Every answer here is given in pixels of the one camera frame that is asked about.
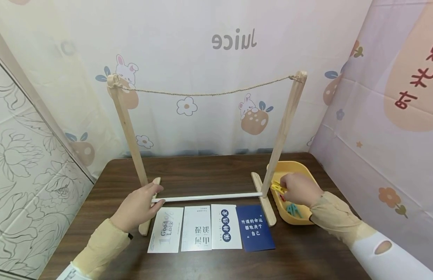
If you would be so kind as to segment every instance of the hand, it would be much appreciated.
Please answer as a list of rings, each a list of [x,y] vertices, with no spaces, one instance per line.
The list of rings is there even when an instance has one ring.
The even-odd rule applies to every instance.
[[[285,200],[307,207],[313,206],[324,193],[317,183],[302,173],[286,174],[280,178],[280,185],[287,189],[283,195]]]
[[[154,218],[165,200],[160,200],[151,206],[151,199],[153,195],[161,191],[163,191],[163,186],[150,183],[131,192],[110,218],[110,221],[114,226],[127,233],[139,224]]]

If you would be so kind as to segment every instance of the white sleeve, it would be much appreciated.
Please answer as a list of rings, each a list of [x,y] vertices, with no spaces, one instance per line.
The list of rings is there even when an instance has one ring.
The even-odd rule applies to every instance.
[[[372,280],[433,280],[429,268],[382,233],[355,241],[350,250]]]
[[[57,280],[91,280],[89,277],[84,276],[81,272],[75,268],[71,263],[66,269],[59,275]]]

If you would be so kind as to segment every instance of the twine rope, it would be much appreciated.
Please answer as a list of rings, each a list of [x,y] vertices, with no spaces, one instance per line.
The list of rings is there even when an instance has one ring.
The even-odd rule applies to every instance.
[[[276,79],[276,80],[272,80],[270,82],[266,82],[266,83],[262,83],[262,84],[258,84],[258,85],[254,85],[254,86],[249,86],[248,88],[242,88],[242,89],[236,89],[234,91],[225,91],[225,92],[221,92],[221,93],[204,93],[204,94],[181,94],[181,93],[174,93],[174,92],[168,92],[168,91],[150,91],[148,89],[133,89],[133,88],[127,88],[126,86],[123,86],[120,83],[120,77],[117,75],[118,80],[117,82],[114,82],[114,84],[112,86],[107,86],[108,88],[121,88],[124,89],[125,91],[143,91],[143,92],[150,92],[150,93],[158,93],[158,94],[164,94],[164,95],[176,95],[176,96],[218,96],[218,95],[227,95],[227,94],[232,94],[235,92],[239,92],[239,91],[248,91],[249,89],[254,89],[254,88],[259,88],[260,86],[266,86],[266,85],[270,85],[273,84],[275,82],[280,82],[282,80],[286,80],[286,79],[291,79],[291,80],[295,80],[296,82],[301,82],[300,81],[300,77],[299,76],[295,76],[295,75],[290,75],[290,76],[286,76],[280,79]]]

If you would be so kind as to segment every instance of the yellow clothespin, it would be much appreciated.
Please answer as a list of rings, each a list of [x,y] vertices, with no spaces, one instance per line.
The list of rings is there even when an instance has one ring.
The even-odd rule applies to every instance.
[[[277,182],[276,180],[273,180],[271,183],[271,189],[279,192],[280,194],[285,194],[285,192],[287,191],[287,189],[285,189],[284,187],[282,187],[280,185],[279,182]]]

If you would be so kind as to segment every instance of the beige sleeve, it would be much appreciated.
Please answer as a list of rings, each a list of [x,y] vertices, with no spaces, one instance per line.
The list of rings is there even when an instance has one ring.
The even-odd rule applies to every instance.
[[[81,274],[90,279],[98,279],[111,260],[115,259],[130,241],[127,233],[117,229],[106,219],[90,236],[86,248],[75,257],[72,264]]]
[[[355,241],[367,238],[376,232],[355,216],[344,201],[329,192],[324,192],[310,210],[313,214],[310,219],[314,224],[336,236],[349,248]]]

